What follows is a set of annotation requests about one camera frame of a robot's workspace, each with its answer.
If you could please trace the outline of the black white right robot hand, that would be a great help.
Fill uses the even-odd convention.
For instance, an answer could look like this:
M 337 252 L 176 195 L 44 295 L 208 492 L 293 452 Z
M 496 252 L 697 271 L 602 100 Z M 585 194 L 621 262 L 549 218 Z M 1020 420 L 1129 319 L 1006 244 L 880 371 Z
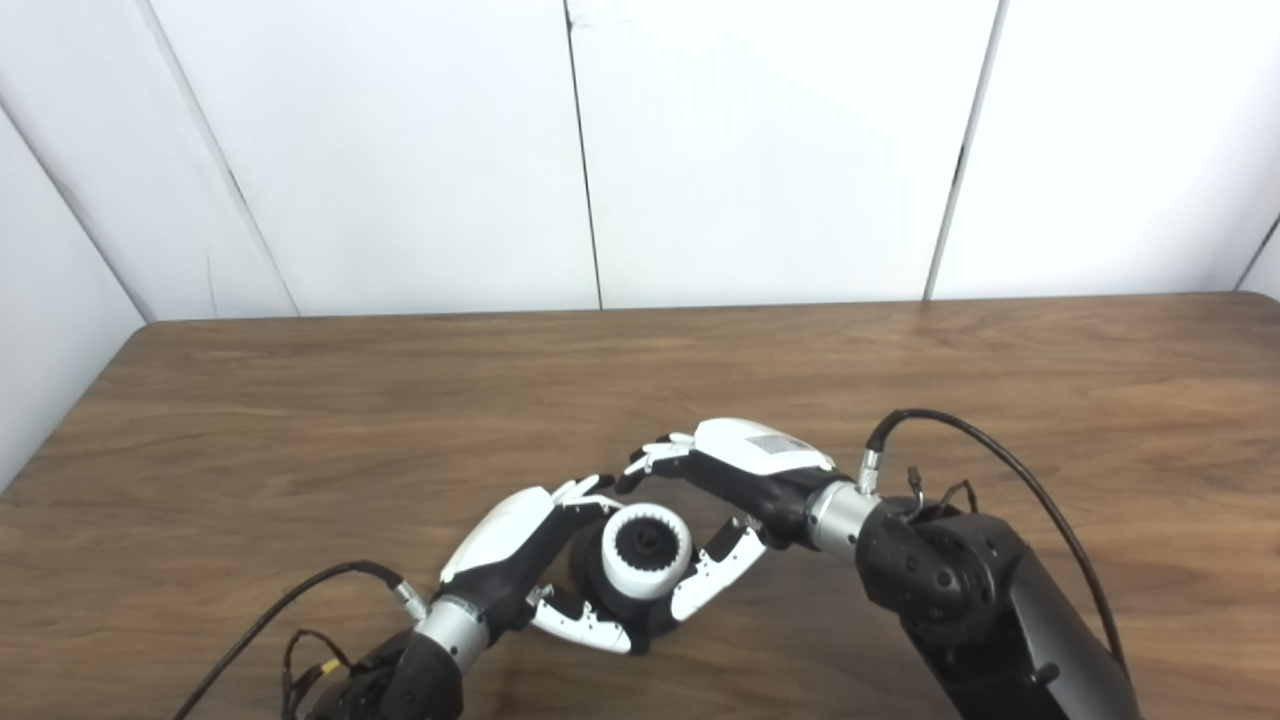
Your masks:
M 649 477 L 686 480 L 741 512 L 698 551 L 671 591 L 673 623 L 691 618 L 765 551 L 817 550 L 812 501 L 846 478 L 809 443 L 736 418 L 708 419 L 691 434 L 673 432 L 644 445 L 631 454 L 614 488 L 628 495 Z

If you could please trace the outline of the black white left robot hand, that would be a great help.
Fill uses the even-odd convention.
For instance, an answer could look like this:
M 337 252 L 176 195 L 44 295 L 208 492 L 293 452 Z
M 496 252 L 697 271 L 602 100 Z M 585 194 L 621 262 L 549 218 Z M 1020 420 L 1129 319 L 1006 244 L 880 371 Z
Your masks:
M 590 475 L 549 491 L 521 489 L 502 500 L 467 534 L 442 570 L 428 615 L 415 630 L 440 646 L 461 670 L 504 634 L 529 626 L 608 653 L 643 655 L 648 639 L 598 612 L 543 574 L 577 533 L 623 505 L 599 492 L 611 477 Z

